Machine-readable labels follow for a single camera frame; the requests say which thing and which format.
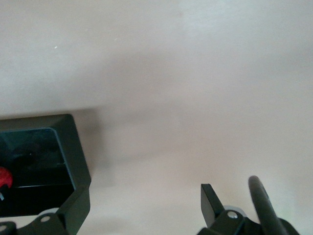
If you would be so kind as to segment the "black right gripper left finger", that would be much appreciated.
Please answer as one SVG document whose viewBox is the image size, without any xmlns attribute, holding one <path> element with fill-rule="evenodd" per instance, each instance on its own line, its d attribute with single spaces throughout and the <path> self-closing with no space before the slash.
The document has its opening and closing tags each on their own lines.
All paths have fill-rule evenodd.
<svg viewBox="0 0 313 235">
<path fill-rule="evenodd" d="M 13 221 L 0 224 L 2 235 L 75 235 L 90 211 L 89 186 L 78 187 L 55 213 L 38 216 L 17 228 Z"/>
</svg>

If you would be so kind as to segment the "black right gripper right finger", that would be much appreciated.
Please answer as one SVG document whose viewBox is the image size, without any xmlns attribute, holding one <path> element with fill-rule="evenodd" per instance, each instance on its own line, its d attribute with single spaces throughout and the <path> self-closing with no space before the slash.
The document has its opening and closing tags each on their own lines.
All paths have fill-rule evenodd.
<svg viewBox="0 0 313 235">
<path fill-rule="evenodd" d="M 224 208 L 210 184 L 201 185 L 201 212 L 206 227 L 198 235 L 258 235 L 260 225 L 242 213 Z"/>
</svg>

